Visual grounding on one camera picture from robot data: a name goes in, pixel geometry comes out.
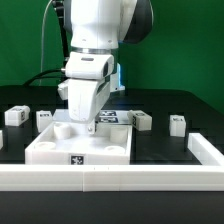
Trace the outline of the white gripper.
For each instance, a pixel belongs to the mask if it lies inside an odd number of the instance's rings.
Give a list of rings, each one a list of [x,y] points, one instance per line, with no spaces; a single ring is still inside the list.
[[[107,78],[114,69],[111,54],[71,53],[65,66],[67,80],[58,85],[58,93],[68,101],[70,118],[76,123],[90,123],[89,134],[96,132],[93,120],[110,96]]]

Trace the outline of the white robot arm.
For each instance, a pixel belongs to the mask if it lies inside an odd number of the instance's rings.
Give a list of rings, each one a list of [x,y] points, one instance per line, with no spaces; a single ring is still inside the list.
[[[93,134],[95,118],[117,86],[116,51],[121,43],[142,41],[153,27],[150,0],[65,0],[65,29],[72,34],[58,85],[70,119]]]

